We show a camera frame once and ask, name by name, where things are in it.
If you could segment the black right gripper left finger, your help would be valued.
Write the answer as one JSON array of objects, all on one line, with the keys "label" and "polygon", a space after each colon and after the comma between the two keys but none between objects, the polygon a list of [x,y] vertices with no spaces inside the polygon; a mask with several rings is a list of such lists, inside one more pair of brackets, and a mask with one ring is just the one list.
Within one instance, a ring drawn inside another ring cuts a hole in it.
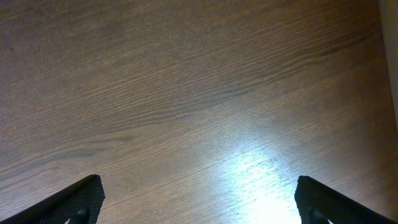
[{"label": "black right gripper left finger", "polygon": [[91,174],[1,224],[96,224],[104,200],[101,177]]}]

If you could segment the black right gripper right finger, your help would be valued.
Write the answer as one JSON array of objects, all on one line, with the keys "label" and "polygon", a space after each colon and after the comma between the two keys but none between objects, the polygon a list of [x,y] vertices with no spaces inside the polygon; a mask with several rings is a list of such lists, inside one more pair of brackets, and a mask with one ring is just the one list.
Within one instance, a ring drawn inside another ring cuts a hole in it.
[{"label": "black right gripper right finger", "polygon": [[294,198],[302,224],[397,224],[309,176],[298,178]]}]

